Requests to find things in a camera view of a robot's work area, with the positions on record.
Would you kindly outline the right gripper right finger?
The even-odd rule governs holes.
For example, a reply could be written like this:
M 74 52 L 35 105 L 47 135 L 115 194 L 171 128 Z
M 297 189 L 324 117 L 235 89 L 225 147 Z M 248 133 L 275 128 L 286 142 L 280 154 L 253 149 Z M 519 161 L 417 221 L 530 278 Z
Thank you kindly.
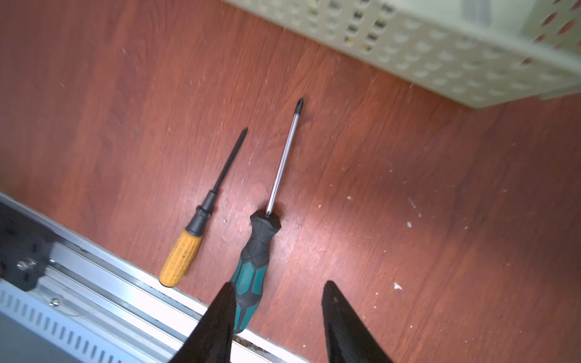
M 322 315 L 329 362 L 393 362 L 334 281 L 325 283 Z

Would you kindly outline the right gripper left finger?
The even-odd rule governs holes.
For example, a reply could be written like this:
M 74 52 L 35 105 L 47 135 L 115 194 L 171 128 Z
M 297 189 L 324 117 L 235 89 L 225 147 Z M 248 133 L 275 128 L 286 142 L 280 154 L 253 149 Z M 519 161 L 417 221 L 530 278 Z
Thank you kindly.
M 170 362 L 230 362 L 235 316 L 235 289 L 229 281 Z

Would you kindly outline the orange handled black screwdriver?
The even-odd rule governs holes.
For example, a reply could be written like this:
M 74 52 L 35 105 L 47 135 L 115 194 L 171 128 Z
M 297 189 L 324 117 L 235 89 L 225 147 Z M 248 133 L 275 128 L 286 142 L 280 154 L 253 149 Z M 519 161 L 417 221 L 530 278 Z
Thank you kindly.
M 195 258 L 204 237 L 205 228 L 212 216 L 219 189 L 242 147 L 248 128 L 242 130 L 213 188 L 207 193 L 204 201 L 196 207 L 195 214 L 186 225 L 174 244 L 166 262 L 161 269 L 158 281 L 164 287 L 175 287 L 186 274 Z

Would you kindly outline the green black Phillips screwdriver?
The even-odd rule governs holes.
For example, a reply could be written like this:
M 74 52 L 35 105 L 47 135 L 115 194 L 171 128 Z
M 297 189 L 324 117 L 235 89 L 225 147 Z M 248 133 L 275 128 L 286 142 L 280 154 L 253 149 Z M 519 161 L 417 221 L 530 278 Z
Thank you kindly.
M 274 236 L 281 229 L 280 219 L 274 214 L 275 199 L 303 108 L 304 100 L 301 98 L 294 110 L 290 131 L 268 204 L 264 210 L 257 210 L 251 215 L 251 236 L 241 250 L 238 265 L 231 277 L 235 289 L 235 323 L 233 328 L 235 334 L 239 334 L 247 328 L 263 297 L 264 279 L 269 267 L 270 245 Z

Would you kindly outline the light green perforated bin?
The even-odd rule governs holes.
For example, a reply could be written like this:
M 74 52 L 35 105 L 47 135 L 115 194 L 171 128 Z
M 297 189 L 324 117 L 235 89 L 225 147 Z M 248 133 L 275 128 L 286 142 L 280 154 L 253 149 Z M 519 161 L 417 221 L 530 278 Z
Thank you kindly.
M 578 1 L 249 1 L 238 8 L 468 107 L 580 91 Z

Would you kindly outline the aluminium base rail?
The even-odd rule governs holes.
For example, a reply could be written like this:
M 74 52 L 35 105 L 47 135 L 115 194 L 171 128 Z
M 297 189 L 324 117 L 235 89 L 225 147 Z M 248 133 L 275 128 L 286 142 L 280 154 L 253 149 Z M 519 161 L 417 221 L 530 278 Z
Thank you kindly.
M 1 278 L 1 359 L 166 362 L 207 307 L 63 225 L 2 195 L 56 234 L 33 290 Z

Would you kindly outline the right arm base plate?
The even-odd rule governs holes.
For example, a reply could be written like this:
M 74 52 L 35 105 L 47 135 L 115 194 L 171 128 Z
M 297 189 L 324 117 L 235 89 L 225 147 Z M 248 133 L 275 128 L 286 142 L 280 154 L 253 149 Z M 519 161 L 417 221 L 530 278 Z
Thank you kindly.
M 22 291 L 33 290 L 45 275 L 56 234 L 1 205 L 1 278 Z

